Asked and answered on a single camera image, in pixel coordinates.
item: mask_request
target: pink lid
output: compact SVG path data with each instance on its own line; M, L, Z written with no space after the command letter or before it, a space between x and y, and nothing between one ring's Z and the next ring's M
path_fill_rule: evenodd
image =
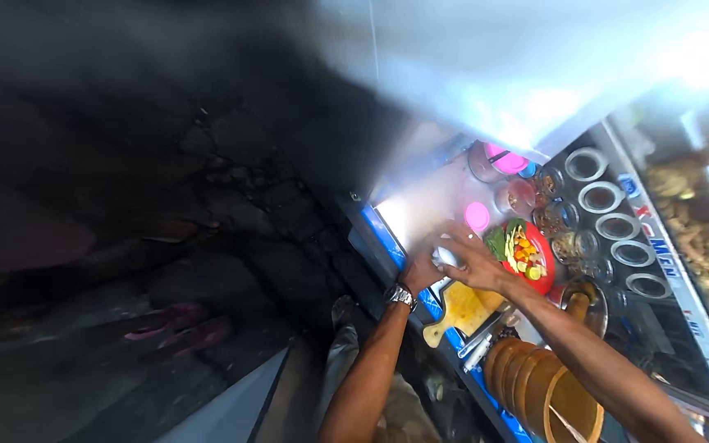
M464 210L464 221L473 231L486 229L489 218L488 209L480 202L472 202Z
M500 152L504 152L505 150L495 144L486 144L486 155L491 158L494 157L495 155L499 154ZM522 169L526 168L527 165L529 164L529 160L514 153L510 153L508 155L505 155L504 157L500 158L496 162L494 162L494 167L497 169L499 172L503 174L518 174L521 172Z

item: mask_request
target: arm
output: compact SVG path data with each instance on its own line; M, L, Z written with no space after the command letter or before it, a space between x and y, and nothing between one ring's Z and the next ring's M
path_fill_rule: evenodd
M424 243L399 277L417 298L419 292L444 276L431 264L431 246ZM363 345L349 373L330 400L319 429L323 443L371 441L396 371L396 360L407 326L409 306L391 303Z
M469 287L497 291L513 303L593 398L639 441L704 442L641 370L506 271L482 242L469 239L469 228L449 225L446 232L452 238L440 239L440 245L462 257L466 268L443 267L443 272Z

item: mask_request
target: metal bowl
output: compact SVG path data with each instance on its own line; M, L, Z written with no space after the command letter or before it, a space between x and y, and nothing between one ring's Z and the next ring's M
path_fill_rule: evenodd
M585 326L590 328L598 337L604 338L606 326L609 323L609 308L603 289L596 281L586 275L573 278L563 291L560 299L560 309L568 307L570 297L576 292L582 292L590 298L590 306L585 316Z

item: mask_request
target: red plate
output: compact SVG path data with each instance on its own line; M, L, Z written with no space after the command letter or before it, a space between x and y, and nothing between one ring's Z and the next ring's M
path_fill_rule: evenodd
M514 271L513 268L510 267L510 263L507 261L502 262L502 264L505 269L510 272L521 275L522 278L529 282L529 285L532 286L533 289L539 292L540 295L544 296L547 292L549 292L549 290L551 290L551 287L554 284L554 256L551 254L551 247L549 247L549 242L546 241L546 237L544 237L538 228L529 221L527 221L527 229L524 234L527 236L529 243L540 251L540 254L542 255L540 264L546 267L546 277L541 277L538 280L530 280L527 277L524 277L524 274Z

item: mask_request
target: hand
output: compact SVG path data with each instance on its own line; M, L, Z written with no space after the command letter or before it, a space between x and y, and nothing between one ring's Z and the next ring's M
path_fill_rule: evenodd
M451 220L443 225L442 232L450 238L437 237L435 244L456 254L462 263L461 269L450 265L440 266L440 270L448 277L471 288L500 294L505 294L507 288L513 285L524 283L494 258L483 240L467 225Z
M412 292L412 297L417 298L420 291L445 277L434 263L431 263L434 240L438 239L439 235L441 234L438 231L428 234L417 250L412 251L407 260L407 267L399 275L398 282Z

